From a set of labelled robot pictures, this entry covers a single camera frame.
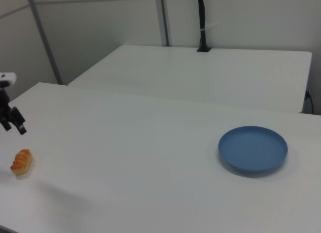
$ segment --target white table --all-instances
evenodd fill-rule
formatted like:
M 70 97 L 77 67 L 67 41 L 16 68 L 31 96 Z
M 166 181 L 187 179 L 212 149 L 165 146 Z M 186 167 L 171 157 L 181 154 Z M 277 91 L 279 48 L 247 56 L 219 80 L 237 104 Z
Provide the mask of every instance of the white table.
M 0 130 L 0 225 L 20 233 L 321 231 L 318 116 L 39 83 L 17 99 L 27 133 Z M 218 141 L 244 125 L 288 144 L 277 172 L 242 177 Z M 34 163 L 15 177 L 15 154 Z
M 69 85 L 301 112 L 311 53 L 121 46 Z

